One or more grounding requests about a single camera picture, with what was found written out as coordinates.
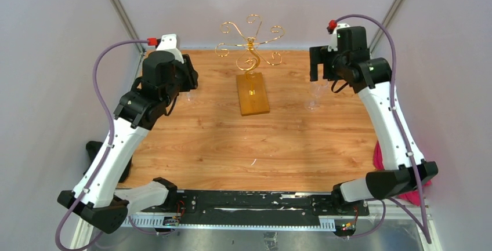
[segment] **clear glass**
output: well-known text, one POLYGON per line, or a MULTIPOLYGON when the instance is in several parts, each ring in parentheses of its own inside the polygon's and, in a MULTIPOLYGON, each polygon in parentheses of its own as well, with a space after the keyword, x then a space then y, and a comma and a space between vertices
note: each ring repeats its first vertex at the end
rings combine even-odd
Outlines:
POLYGON ((197 92, 195 90, 180 93, 179 94, 179 101, 193 104, 195 102, 196 95, 197 95, 197 92))
POLYGON ((320 108, 320 99, 329 90, 328 80, 322 79, 317 82, 309 82, 309 96, 304 102, 304 108, 308 111, 316 111, 320 108))

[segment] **gold swirl hook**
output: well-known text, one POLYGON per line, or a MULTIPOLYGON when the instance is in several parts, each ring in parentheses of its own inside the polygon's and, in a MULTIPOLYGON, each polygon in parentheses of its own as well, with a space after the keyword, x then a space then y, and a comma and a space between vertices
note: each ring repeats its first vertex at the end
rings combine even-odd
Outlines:
POLYGON ((254 86, 253 80, 251 80, 251 76, 253 74, 253 70, 255 70, 255 68, 257 68, 260 65, 261 59, 258 55, 258 52, 253 47, 249 48, 249 52, 255 57, 249 58, 246 61, 246 63, 252 64, 252 66, 248 70, 246 70, 246 72, 244 73, 244 77, 251 84, 251 90, 249 90, 249 94, 253 95, 253 94, 255 94, 255 86, 254 86))
POLYGON ((273 52, 272 53, 272 63, 269 62, 267 59, 265 59, 263 56, 261 56, 259 53, 258 55, 265 61, 265 63, 271 65, 271 66, 278 66, 279 64, 282 63, 282 55, 279 52, 273 52), (275 63, 275 55, 277 55, 280 58, 280 61, 278 63, 275 63))
POLYGON ((227 48, 224 48, 224 49, 219 49, 221 46, 223 45, 226 45, 225 43, 219 43, 216 47, 215 47, 215 54, 217 54, 219 57, 225 57, 227 55, 229 55, 229 49, 227 48), (223 52, 223 51, 226 51, 225 54, 219 54, 217 53, 217 50, 219 50, 220 52, 223 52))
POLYGON ((254 38, 256 39, 256 37, 258 36, 258 32, 260 31, 260 28, 261 28, 261 24, 263 23, 263 19, 261 18, 260 15, 257 15, 257 14, 251 14, 249 15, 248 17, 246 17, 246 22, 248 22, 249 24, 253 24, 255 21, 256 21, 256 18, 253 18, 253 20, 249 20, 250 17, 257 17, 260 19, 260 24, 258 25, 258 29, 256 29, 256 34, 254 36, 254 38))
POLYGON ((234 22, 224 22, 220 25, 220 31, 223 33, 223 34, 228 34, 230 32, 230 27, 228 26, 228 24, 230 25, 233 25, 237 32, 243 37, 243 39, 246 41, 246 38, 243 36, 242 32, 239 30, 239 28, 237 27, 237 25, 234 23, 234 22))
POLYGON ((282 34, 281 35, 279 35, 278 37, 275 37, 275 38, 273 38, 273 39, 271 39, 269 41, 260 42, 258 44, 265 44, 265 43, 269 43, 269 42, 272 42, 272 41, 276 41, 277 39, 279 39, 279 38, 281 38, 281 37, 283 37, 285 35, 285 30, 284 30, 284 28, 282 28, 282 26, 273 26, 272 28, 270 28, 270 32, 272 34, 275 34, 275 33, 280 32, 277 29, 280 29, 280 31, 282 31, 282 34))
POLYGON ((244 51, 244 53, 243 53, 241 56, 239 56, 239 58, 237 58, 237 59, 236 59, 236 67, 237 67, 237 68, 239 68, 239 69, 240 69, 240 70, 242 70, 242 71, 254 70, 257 66, 256 66, 256 63, 255 63, 255 61, 254 61, 254 59, 253 59, 253 58, 250 58, 250 57, 249 57, 249 58, 248 58, 248 59, 244 62, 245 64, 248 64, 250 67, 248 67, 248 68, 242 68, 242 67, 239 65, 240 61, 242 60, 243 56, 244 56, 246 53, 249 53, 249 50, 244 51))

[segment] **metal floor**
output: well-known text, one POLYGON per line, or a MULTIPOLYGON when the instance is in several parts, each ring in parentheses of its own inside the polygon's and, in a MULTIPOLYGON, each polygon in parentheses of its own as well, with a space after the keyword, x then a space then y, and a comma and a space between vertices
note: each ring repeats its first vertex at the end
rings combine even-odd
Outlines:
MULTIPOLYGON (((356 234, 372 229, 373 223, 359 219, 356 234)), ((417 226, 412 220, 386 219, 378 231, 348 241, 332 232, 267 232, 232 230, 176 230, 166 236, 141 234, 133 228, 120 228, 111 235, 103 235, 90 251, 156 250, 156 251, 293 251, 293 250, 364 250, 364 251, 419 251, 423 250, 417 226)))

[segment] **orange wooden block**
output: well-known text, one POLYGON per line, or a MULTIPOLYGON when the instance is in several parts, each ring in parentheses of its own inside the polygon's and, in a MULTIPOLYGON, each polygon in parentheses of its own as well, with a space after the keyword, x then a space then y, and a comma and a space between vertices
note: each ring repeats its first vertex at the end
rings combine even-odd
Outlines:
POLYGON ((241 115, 258 115, 270 112, 268 97, 266 96, 263 75, 259 73, 250 74, 251 81, 246 79, 246 75, 236 75, 237 94, 239 95, 239 105, 241 115), (251 93, 251 82, 253 83, 254 93, 251 93))

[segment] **red connector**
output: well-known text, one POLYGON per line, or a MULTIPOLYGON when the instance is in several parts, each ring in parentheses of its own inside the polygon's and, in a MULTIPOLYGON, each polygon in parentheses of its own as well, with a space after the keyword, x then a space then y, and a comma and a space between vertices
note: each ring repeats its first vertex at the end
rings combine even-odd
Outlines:
POLYGON ((148 45, 157 46, 157 38, 147 38, 148 45))
POLYGON ((336 27, 337 27, 337 22, 335 20, 331 20, 328 23, 328 27, 326 29, 328 30, 328 33, 331 35, 333 34, 333 31, 335 31, 336 27))

